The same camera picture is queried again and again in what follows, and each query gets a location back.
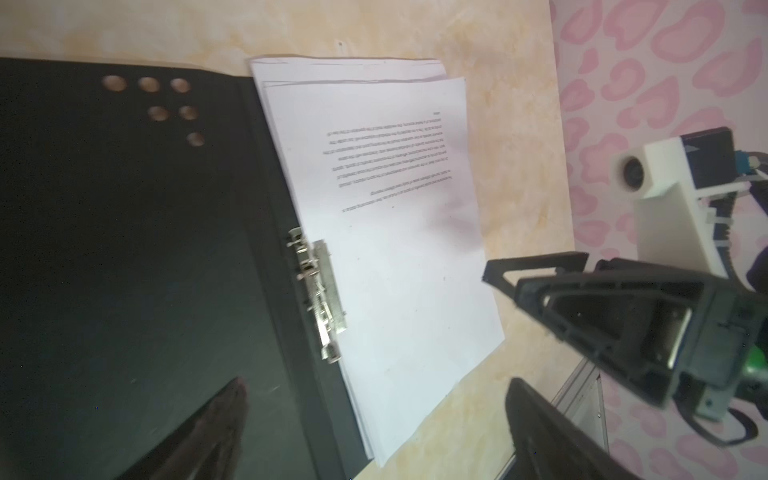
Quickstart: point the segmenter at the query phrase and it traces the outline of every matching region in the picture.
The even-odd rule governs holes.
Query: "beige table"
[[[547,0],[24,0],[0,6],[0,54],[184,63],[247,75],[254,55],[439,58],[467,78],[470,156],[489,258],[573,249]],[[506,341],[385,468],[358,478],[493,479],[512,454],[520,376],[554,397],[580,357],[497,296]]]

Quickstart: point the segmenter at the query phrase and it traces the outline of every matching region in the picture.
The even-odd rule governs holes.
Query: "table surface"
[[[466,77],[488,258],[573,250],[546,0],[27,0],[0,6],[0,55],[197,66],[248,75],[255,55],[438,58]],[[512,454],[513,376],[553,398],[580,356],[497,294],[506,340],[384,468],[357,477],[493,479]]]

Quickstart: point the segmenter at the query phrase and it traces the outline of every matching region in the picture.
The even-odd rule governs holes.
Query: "stack of paper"
[[[332,254],[341,367],[384,465],[504,339],[480,281],[465,80],[436,60],[250,65],[303,232]]]

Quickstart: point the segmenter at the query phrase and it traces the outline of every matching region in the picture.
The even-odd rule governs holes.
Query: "black binder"
[[[0,464],[117,478],[239,376],[234,478],[354,477],[253,79],[0,68]]]

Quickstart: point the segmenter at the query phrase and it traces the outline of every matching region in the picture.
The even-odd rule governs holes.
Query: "pink patterned background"
[[[768,151],[768,0],[553,0],[568,179],[576,247],[599,258],[635,258],[631,206],[611,194],[608,158],[619,151],[722,125],[737,148]],[[768,245],[768,219],[741,197],[731,230],[743,275]],[[611,455],[648,479],[768,478],[768,422],[761,436],[717,449],[674,407],[652,409],[604,379]],[[740,436],[735,421],[713,425]]]

